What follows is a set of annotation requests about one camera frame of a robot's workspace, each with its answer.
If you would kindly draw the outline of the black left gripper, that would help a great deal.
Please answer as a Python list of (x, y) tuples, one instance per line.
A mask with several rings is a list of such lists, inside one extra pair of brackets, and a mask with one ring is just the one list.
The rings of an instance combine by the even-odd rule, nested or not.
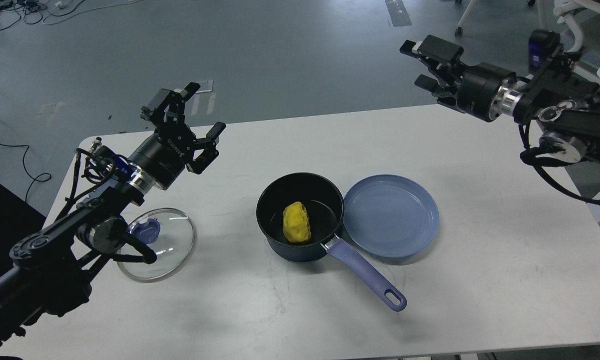
[(218, 157), (217, 145), (226, 123), (217, 121), (206, 137), (200, 138), (195, 138), (185, 123), (186, 103), (200, 88), (196, 82), (183, 89), (161, 88), (141, 108), (140, 117), (154, 125), (155, 130), (128, 160), (154, 178), (163, 190), (174, 183), (185, 167), (190, 173), (202, 174)]

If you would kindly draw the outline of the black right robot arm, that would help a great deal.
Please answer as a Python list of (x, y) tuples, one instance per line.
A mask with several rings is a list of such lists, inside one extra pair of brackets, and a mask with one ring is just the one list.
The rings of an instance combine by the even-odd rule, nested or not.
[(600, 85), (576, 75), (581, 53), (565, 51), (555, 32), (534, 30), (528, 50), (530, 75), (523, 77), (490, 63), (465, 64), (461, 46), (434, 35), (400, 47), (426, 66), (430, 75), (419, 75), (415, 85), (439, 105), (488, 123), (512, 117), (524, 148), (521, 161), (557, 191), (600, 206), (600, 199), (569, 191), (547, 173), (549, 167), (600, 164)]

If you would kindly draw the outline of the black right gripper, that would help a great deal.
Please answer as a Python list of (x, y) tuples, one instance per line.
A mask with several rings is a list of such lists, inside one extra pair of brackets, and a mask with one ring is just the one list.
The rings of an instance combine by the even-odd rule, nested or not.
[(464, 64), (461, 46), (428, 35), (421, 41), (407, 39), (399, 52), (419, 60), (434, 73), (446, 72), (445, 86), (437, 79), (419, 75), (414, 85), (430, 92), (437, 104), (485, 122), (493, 122), (499, 115), (492, 110), (496, 96), (505, 82), (512, 82), (516, 73), (490, 63)]

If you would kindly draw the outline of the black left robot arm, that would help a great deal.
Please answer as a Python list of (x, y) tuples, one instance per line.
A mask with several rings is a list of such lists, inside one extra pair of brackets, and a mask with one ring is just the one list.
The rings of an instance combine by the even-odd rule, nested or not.
[(0, 347), (44, 313), (62, 317), (89, 301), (90, 283), (109, 262), (153, 264), (157, 255), (122, 218), (153, 188), (168, 189), (182, 171), (201, 174), (217, 157), (218, 121), (197, 137), (185, 121), (186, 103), (201, 85), (160, 89), (141, 118), (154, 126), (129, 156), (95, 139), (75, 151), (73, 182), (53, 223), (10, 248), (13, 267), (0, 276)]

